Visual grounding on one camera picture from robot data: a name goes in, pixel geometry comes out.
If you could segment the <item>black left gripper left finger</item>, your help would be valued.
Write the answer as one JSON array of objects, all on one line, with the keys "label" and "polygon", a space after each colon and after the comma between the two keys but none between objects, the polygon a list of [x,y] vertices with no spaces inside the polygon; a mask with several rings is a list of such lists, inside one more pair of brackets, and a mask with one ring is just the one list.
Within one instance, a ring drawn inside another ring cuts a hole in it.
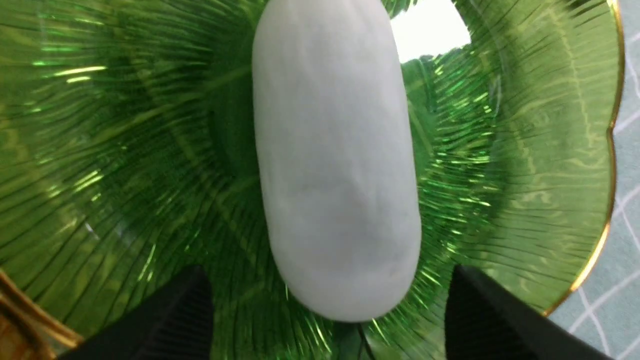
[{"label": "black left gripper left finger", "polygon": [[62,360],[208,360],[214,305],[204,269],[190,265]]}]

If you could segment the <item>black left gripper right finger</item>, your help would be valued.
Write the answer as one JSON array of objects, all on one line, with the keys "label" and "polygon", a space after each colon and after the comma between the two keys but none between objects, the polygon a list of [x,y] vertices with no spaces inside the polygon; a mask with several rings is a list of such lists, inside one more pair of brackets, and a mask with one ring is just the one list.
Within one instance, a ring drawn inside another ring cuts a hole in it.
[{"label": "black left gripper right finger", "polygon": [[445,306],[448,360],[606,360],[481,269],[456,265]]}]

